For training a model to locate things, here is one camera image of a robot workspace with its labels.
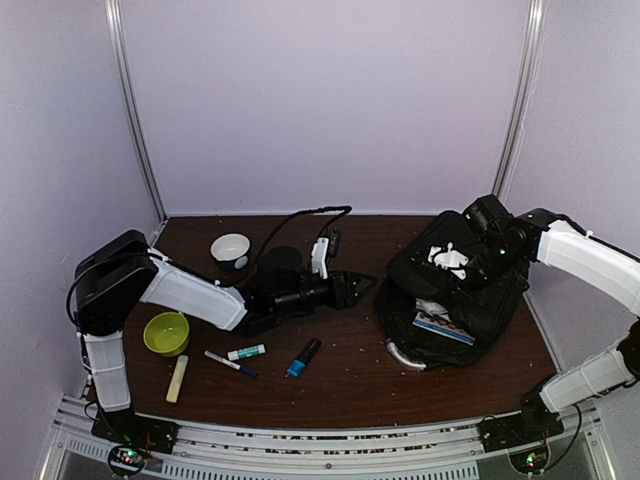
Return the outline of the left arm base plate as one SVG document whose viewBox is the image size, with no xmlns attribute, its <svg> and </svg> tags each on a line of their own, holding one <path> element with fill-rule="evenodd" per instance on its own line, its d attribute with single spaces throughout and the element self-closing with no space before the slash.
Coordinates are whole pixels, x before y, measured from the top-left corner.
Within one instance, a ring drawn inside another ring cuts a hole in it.
<svg viewBox="0 0 640 480">
<path fill-rule="evenodd" d="M 134 446 L 153 453 L 171 454 L 179 426 L 166 420 L 133 415 L 100 417 L 91 428 L 95 437 L 117 444 Z"/>
</svg>

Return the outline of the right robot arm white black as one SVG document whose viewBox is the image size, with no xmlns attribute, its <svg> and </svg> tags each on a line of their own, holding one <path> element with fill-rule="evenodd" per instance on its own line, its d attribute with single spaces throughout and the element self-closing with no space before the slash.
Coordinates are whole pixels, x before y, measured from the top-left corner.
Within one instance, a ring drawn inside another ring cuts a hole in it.
<svg viewBox="0 0 640 480">
<path fill-rule="evenodd" d="M 570 217 L 543 208 L 519 216 L 504 210 L 487 218 L 477 199 L 465 211 L 481 233 L 483 249 L 464 266 L 464 284 L 480 289 L 521 263 L 538 262 L 568 273 L 639 315 L 639 258 L 593 236 Z M 533 404 L 513 419 L 519 440 L 535 440 L 551 414 L 639 380 L 639 324 L 617 344 L 538 387 Z"/>
</svg>

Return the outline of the blue Hamer book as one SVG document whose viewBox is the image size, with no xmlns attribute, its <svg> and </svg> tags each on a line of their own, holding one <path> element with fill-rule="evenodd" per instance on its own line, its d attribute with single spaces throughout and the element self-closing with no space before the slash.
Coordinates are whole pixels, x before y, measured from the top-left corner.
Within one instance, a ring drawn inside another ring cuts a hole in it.
<svg viewBox="0 0 640 480">
<path fill-rule="evenodd" d="M 416 309 L 429 316 L 446 317 L 448 315 L 448 310 L 444 306 L 432 300 L 417 299 Z"/>
</svg>

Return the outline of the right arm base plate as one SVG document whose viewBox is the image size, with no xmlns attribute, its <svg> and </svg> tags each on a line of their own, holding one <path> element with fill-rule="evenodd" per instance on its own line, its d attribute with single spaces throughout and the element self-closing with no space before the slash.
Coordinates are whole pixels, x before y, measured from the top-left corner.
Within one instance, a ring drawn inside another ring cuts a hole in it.
<svg viewBox="0 0 640 480">
<path fill-rule="evenodd" d="M 484 418 L 477 428 L 486 453 L 541 442 L 564 432 L 564 425 L 557 417 L 552 416 L 542 423 L 531 423 L 521 413 Z"/>
</svg>

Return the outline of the black student bag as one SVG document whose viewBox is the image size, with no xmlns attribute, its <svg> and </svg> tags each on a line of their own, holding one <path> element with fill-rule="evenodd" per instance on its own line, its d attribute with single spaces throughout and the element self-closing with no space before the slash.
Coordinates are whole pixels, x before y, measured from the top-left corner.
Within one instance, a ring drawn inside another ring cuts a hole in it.
<svg viewBox="0 0 640 480">
<path fill-rule="evenodd" d="M 495 218 L 505 209 L 480 209 Z M 430 370 L 441 366 L 467 367 L 475 364 L 506 330 L 529 287 L 529 266 L 525 262 L 480 289 L 470 289 L 464 280 L 427 261 L 432 246 L 454 249 L 469 258 L 484 244 L 481 233 L 464 212 L 445 211 L 385 267 L 385 278 L 374 302 L 389 353 L 409 369 Z M 448 310 L 442 317 L 475 338 L 463 343 L 433 334 L 412 324 L 416 300 L 432 300 Z"/>
</svg>

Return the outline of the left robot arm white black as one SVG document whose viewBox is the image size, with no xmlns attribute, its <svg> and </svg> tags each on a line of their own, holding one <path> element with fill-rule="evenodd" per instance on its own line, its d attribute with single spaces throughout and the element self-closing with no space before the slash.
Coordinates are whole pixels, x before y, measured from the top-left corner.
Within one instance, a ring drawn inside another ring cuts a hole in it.
<svg viewBox="0 0 640 480">
<path fill-rule="evenodd" d="M 149 246 L 137 230 L 81 261 L 65 308 L 87 356 L 106 429 L 123 444 L 137 442 L 144 433 L 131 400 L 123 346 L 124 326 L 137 304 L 173 309 L 241 337 L 258 336 L 319 307 L 350 309 L 377 280 L 329 269 L 331 243 L 329 237 L 316 240 L 307 268 L 277 262 L 270 269 L 260 268 L 241 287 L 224 286 L 188 270 Z"/>
</svg>

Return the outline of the dog picture book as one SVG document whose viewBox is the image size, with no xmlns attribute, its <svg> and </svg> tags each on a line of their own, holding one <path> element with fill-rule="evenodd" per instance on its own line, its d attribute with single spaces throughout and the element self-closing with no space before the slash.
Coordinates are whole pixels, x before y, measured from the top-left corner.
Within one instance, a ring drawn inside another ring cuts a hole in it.
<svg viewBox="0 0 640 480">
<path fill-rule="evenodd" d="M 420 329 L 468 346 L 475 344 L 475 338 L 472 335 L 439 316 L 417 312 L 412 324 Z"/>
</svg>

